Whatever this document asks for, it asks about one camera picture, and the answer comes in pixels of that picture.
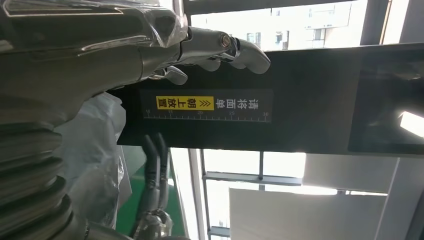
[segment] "white wall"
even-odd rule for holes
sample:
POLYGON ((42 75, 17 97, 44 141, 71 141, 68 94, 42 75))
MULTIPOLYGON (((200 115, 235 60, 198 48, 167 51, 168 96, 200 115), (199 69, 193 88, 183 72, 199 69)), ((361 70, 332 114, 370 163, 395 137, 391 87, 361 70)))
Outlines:
POLYGON ((387 193, 397 157, 306 154, 303 184, 387 193))
POLYGON ((385 196, 230 189, 231 240, 373 240, 385 196))

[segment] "robotic arm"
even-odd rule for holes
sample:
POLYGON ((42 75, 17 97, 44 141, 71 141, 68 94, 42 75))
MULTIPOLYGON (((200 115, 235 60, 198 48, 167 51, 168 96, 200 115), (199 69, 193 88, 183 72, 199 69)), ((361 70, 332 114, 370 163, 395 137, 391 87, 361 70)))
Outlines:
MULTIPOLYGON (((180 85, 187 75, 176 65, 214 71, 221 62, 256 74, 270 66, 250 42, 187 27, 171 11, 138 1, 0 0, 0 239, 128 239, 73 214, 57 176, 63 161, 51 156, 61 144, 52 129, 104 91, 147 79, 180 85)), ((163 155, 164 144, 155 146, 163 155)), ((154 202, 166 193, 160 179, 154 176, 154 202)), ((165 205, 146 203, 139 212, 165 205)))

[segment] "window frame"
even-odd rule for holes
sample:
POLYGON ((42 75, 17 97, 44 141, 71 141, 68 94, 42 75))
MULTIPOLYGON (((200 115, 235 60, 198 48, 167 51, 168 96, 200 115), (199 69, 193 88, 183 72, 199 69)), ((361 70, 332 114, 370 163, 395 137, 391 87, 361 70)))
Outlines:
MULTIPOLYGON (((342 0, 183 0, 184 13, 191 25, 192 15, 240 12, 268 8, 284 8, 316 4, 339 3, 342 0)), ((360 45, 379 45, 386 22, 389 0, 368 0, 366 4, 360 45)))

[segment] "window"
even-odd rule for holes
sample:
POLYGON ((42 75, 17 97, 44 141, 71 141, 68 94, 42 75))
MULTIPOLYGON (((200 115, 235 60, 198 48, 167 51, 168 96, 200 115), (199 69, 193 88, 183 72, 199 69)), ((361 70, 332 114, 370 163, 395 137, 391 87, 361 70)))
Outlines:
POLYGON ((248 33, 247 34, 247 41, 256 44, 259 48, 261 48, 261 33, 257 32, 255 34, 248 33))
POLYGON ((251 42, 251 43, 254 43, 255 42, 255 38, 254 38, 253 33, 248 33, 247 34, 247 41, 248 42, 251 42))
POLYGON ((308 40, 306 40, 312 49, 323 48, 326 43, 326 29, 307 30, 308 40))
POLYGON ((254 42, 259 48, 261 48, 261 33, 257 32, 256 33, 256 40, 254 42))
POLYGON ((289 49, 289 31, 277 31, 275 33, 276 50, 289 49))
POLYGON ((191 16, 191 25, 232 34, 255 43, 263 51, 346 48, 360 45, 366 8, 367 0, 355 0, 198 14, 191 16), (290 42, 279 42, 277 38, 284 39, 287 30, 290 42), (314 40, 314 30, 320 31, 320 40, 314 40))
POLYGON ((204 167, 207 172, 259 174, 258 151, 231 151, 204 149, 204 167))
POLYGON ((264 152, 263 174, 303 178, 306 154, 303 152, 264 152))
POLYGON ((258 190, 259 184, 248 182, 206 181, 209 221, 214 227, 230 227, 230 189, 258 190))

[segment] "glass window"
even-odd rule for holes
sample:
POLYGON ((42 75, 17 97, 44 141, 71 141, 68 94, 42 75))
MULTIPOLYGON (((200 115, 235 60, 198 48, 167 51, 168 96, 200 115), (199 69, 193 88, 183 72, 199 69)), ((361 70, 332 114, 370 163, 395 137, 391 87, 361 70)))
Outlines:
POLYGON ((247 34, 247 41, 251 42, 251 43, 255 43, 255 38, 253 36, 253 33, 248 33, 247 34))
POLYGON ((199 236, 199 231, 197 228, 198 224, 192 188, 192 175, 190 173, 189 152, 187 148, 171 147, 170 150, 175 180, 181 200, 179 204, 181 204, 184 210, 188 236, 190 238, 196 238, 199 236))
POLYGON ((356 0, 199 14, 191 16, 191 24, 232 34, 264 51, 356 47, 360 45, 366 8, 367 0, 356 0), (276 33, 283 31, 290 32, 290 41, 276 44, 276 33))
POLYGON ((259 184, 207 180, 206 191, 211 226, 230 227, 230 188, 258 190, 259 184))
POLYGON ((204 149, 203 154, 207 172, 259 174, 258 151, 204 149))
POLYGON ((303 178, 306 154, 302 152, 264 152, 263 174, 303 178))

